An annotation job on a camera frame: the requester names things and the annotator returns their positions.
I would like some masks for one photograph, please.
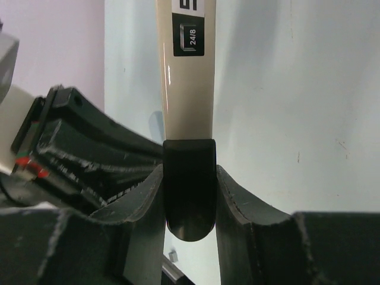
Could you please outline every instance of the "rubber cap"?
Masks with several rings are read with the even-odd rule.
[[[200,240],[215,225],[215,141],[166,140],[163,148],[164,204],[168,228],[181,240]]]

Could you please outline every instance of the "white wall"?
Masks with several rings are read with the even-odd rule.
[[[14,84],[35,96],[76,86],[104,108],[104,0],[0,0],[0,19],[20,39]]]
[[[106,112],[145,136],[156,40],[153,0],[106,0]],[[380,210],[379,1],[217,0],[216,55],[218,163],[242,186],[288,213]],[[220,283],[214,232],[167,237],[196,284]]]

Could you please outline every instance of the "purple wall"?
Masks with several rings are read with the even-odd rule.
[[[104,0],[0,0],[0,19],[20,39],[13,84],[35,96],[76,86],[104,109]]]

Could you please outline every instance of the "black sticker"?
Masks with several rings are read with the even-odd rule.
[[[174,56],[204,56],[204,18],[176,13],[172,17]]]

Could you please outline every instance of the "black plastic part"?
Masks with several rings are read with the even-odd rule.
[[[218,167],[222,285],[379,284],[380,214],[278,211]]]
[[[200,240],[215,224],[215,141],[166,140],[163,148],[168,228],[179,239]]]
[[[162,146],[63,87],[36,99],[12,151],[49,172],[36,183],[86,214],[134,189],[162,162]]]
[[[0,210],[0,284],[160,284],[161,180],[158,167],[92,218],[72,210]]]

